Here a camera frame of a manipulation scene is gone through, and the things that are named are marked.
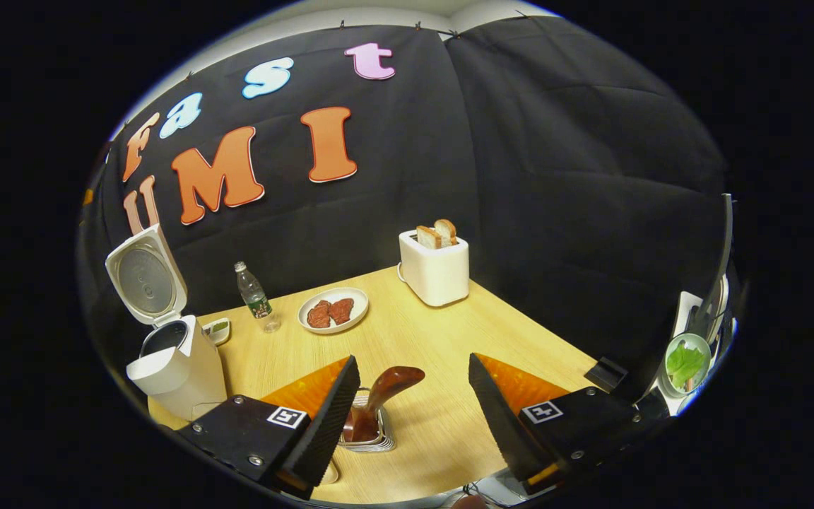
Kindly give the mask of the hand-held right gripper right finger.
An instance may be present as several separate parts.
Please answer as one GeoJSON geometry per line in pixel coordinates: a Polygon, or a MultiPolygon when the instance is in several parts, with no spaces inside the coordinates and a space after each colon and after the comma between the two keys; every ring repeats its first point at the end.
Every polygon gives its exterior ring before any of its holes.
{"type": "Polygon", "coordinates": [[[637,409],[598,389],[566,390],[472,352],[468,379],[508,470],[529,495],[591,476],[637,434],[637,409]]]}

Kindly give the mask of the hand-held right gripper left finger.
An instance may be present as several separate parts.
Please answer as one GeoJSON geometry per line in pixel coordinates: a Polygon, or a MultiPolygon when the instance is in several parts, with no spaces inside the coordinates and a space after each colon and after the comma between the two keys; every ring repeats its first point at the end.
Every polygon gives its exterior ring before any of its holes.
{"type": "Polygon", "coordinates": [[[233,395],[178,429],[220,469],[308,499],[325,476],[360,384],[348,356],[255,399],[233,395]]]}

